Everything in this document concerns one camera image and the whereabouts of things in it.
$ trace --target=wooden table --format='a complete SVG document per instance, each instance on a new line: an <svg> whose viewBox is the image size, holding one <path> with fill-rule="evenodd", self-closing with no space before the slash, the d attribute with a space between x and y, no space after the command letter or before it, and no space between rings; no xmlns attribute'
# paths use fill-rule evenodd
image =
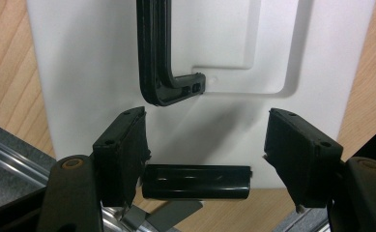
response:
<svg viewBox="0 0 376 232"><path fill-rule="evenodd" d="M54 157L23 0L0 0L0 127ZM338 142L350 158L376 133L376 6ZM135 203L152 211L159 201ZM270 231L294 205L285 189L253 189L245 201L206 202L183 231Z"/></svg>

